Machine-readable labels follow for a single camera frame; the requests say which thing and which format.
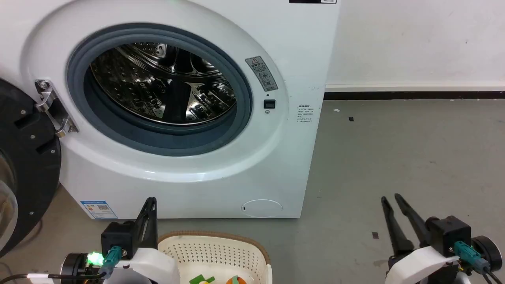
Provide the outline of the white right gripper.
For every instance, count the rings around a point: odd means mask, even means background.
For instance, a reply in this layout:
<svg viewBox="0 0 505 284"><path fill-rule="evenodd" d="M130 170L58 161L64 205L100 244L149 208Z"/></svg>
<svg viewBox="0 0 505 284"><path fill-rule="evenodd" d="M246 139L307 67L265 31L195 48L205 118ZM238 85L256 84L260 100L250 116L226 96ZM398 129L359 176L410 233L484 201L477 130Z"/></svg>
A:
<svg viewBox="0 0 505 284"><path fill-rule="evenodd" d="M459 260L458 256L445 257L430 247L430 232L427 230L424 219L412 208L412 206L399 193L395 194L395 200L404 216L409 222L419 240L419 248L415 251L413 243L408 240L395 218L393 207L385 196L381 197L386 225L388 228L393 257L402 258L389 270L385 278L386 284L415 284L425 279L435 271L442 268L447 262Z"/></svg>

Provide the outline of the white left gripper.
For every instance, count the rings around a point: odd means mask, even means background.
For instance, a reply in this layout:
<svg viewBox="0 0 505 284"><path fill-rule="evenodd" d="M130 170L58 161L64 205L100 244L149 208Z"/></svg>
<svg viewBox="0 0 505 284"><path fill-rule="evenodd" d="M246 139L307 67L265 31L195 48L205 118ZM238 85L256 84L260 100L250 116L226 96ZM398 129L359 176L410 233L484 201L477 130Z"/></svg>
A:
<svg viewBox="0 0 505 284"><path fill-rule="evenodd" d="M157 248L157 200L147 198L134 226L134 251L130 260L115 267L116 284L180 284L180 273L174 258Z"/></svg>

